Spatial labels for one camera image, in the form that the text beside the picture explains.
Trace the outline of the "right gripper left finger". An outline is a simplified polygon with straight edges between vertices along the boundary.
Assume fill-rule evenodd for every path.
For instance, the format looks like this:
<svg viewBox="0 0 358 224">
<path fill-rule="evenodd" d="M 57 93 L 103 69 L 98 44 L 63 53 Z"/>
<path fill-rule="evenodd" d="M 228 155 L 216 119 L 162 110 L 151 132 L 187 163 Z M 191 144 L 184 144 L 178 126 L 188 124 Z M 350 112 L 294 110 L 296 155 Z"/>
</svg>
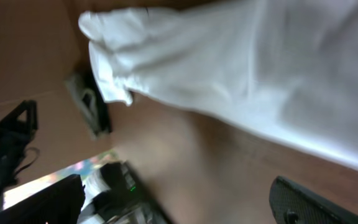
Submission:
<svg viewBox="0 0 358 224">
<path fill-rule="evenodd" d="M 85 202 L 81 177 L 72 174 L 0 212 L 0 224 L 76 224 Z"/>
</svg>

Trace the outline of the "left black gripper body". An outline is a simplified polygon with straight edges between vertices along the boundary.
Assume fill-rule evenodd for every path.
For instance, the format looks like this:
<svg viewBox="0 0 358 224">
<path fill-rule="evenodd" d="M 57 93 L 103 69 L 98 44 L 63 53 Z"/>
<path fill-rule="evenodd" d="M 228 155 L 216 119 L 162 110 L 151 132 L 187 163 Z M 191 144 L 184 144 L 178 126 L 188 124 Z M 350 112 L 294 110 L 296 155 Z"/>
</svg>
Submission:
<svg viewBox="0 0 358 224">
<path fill-rule="evenodd" d="M 27 131 L 0 129 L 0 195 L 18 183 L 17 175 L 30 164 L 20 167 L 26 147 L 34 139 L 36 129 Z"/>
</svg>

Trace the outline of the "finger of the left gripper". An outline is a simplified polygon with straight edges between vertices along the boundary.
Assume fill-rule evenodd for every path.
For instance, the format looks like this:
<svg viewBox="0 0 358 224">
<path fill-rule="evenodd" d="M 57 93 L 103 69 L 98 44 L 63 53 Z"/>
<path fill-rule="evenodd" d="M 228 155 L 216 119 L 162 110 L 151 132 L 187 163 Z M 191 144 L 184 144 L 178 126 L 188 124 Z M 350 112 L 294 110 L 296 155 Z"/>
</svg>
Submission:
<svg viewBox="0 0 358 224">
<path fill-rule="evenodd" d="M 34 137 L 39 128 L 37 102 L 24 100 L 0 120 L 0 133 Z"/>
</svg>

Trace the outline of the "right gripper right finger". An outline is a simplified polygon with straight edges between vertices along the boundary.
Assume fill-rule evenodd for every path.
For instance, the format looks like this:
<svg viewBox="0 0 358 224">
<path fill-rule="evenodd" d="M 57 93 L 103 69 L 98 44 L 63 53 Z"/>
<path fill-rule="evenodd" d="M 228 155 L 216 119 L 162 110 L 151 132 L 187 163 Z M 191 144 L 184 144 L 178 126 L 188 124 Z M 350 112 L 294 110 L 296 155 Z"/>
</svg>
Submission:
<svg viewBox="0 0 358 224">
<path fill-rule="evenodd" d="M 269 204 L 278 224 L 358 224 L 355 213 L 282 176 L 271 185 Z"/>
</svg>

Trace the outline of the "white printed t-shirt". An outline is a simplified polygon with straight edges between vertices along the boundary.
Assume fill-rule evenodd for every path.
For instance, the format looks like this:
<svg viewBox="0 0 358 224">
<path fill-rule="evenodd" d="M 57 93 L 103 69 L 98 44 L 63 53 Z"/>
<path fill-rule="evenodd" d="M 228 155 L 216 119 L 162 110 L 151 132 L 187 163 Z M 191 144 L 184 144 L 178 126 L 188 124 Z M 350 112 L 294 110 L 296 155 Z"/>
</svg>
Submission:
<svg viewBox="0 0 358 224">
<path fill-rule="evenodd" d="M 358 1 L 84 12 L 108 103 L 132 92 L 358 170 Z"/>
</svg>

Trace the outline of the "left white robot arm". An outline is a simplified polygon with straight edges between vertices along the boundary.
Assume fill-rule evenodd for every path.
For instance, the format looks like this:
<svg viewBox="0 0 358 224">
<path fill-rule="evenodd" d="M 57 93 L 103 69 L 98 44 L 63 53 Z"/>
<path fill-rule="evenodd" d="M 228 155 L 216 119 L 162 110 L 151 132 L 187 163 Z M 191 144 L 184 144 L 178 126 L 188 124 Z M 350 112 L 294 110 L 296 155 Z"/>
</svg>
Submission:
<svg viewBox="0 0 358 224">
<path fill-rule="evenodd" d="M 25 100 L 0 120 L 0 223 L 149 223 L 172 219 L 126 162 L 113 162 L 82 181 L 71 174 L 4 209 L 4 193 L 17 185 L 21 163 L 38 130 L 37 103 Z"/>
</svg>

